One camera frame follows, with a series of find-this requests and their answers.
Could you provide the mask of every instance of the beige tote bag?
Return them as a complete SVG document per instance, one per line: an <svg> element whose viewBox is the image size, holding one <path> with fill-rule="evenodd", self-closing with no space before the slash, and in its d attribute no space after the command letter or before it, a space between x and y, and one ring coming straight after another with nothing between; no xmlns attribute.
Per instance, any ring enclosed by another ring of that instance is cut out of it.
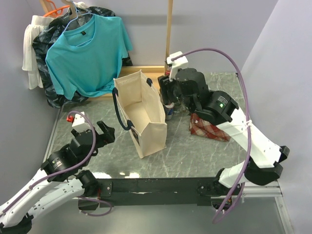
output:
<svg viewBox="0 0 312 234"><path fill-rule="evenodd" d="M113 99L117 118L131 138L140 158L166 148L167 124L157 89L141 71L114 79ZM118 106L124 119L120 118Z"/></svg>

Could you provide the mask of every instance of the gray wall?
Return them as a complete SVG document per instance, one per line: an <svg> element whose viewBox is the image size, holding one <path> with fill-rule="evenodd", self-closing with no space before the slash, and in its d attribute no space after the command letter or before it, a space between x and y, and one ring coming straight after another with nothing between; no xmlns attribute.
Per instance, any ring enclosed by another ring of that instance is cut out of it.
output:
<svg viewBox="0 0 312 234"><path fill-rule="evenodd" d="M24 0L2 1L1 6L0 204L41 165L56 116L42 89L28 89L28 75L21 69L24 31L32 9Z"/></svg>
<svg viewBox="0 0 312 234"><path fill-rule="evenodd" d="M280 0L242 71L254 123L291 150L279 183L297 234L312 228L311 9Z"/></svg>
<svg viewBox="0 0 312 234"><path fill-rule="evenodd" d="M27 0L43 14L38 0ZM60 0L54 1L62 6ZM109 8L123 18L134 45L135 65L163 65L168 0L84 0L89 6ZM201 47L225 51L242 67L277 0L174 0L170 52ZM203 52L188 57L203 72L233 71L221 55Z"/></svg>

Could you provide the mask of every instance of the plaid cloth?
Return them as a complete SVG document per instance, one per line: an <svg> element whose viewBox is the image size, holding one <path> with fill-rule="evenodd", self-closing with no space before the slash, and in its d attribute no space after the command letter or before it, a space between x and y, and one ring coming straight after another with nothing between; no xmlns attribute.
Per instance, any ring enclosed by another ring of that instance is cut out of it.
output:
<svg viewBox="0 0 312 234"><path fill-rule="evenodd" d="M191 114L190 128L192 135L207 137L219 141L229 141L231 137L208 121L202 120L197 114Z"/></svg>

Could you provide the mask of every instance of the teal t-shirt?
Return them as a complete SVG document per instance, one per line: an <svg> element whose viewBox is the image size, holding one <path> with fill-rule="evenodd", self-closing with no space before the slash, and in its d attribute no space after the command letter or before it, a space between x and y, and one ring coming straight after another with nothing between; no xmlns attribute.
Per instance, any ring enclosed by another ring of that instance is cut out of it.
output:
<svg viewBox="0 0 312 234"><path fill-rule="evenodd" d="M120 17L93 15L80 28L63 32L45 59L56 93L69 100L75 91L85 97L111 93L129 50Z"/></svg>

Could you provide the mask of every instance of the soda can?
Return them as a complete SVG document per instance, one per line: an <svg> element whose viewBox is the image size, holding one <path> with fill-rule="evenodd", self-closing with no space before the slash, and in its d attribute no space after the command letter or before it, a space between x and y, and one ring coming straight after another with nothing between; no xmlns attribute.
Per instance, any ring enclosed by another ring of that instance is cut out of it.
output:
<svg viewBox="0 0 312 234"><path fill-rule="evenodd" d="M171 120L172 116L174 115L174 106L174 103L171 103L170 105L164 105L166 120Z"/></svg>

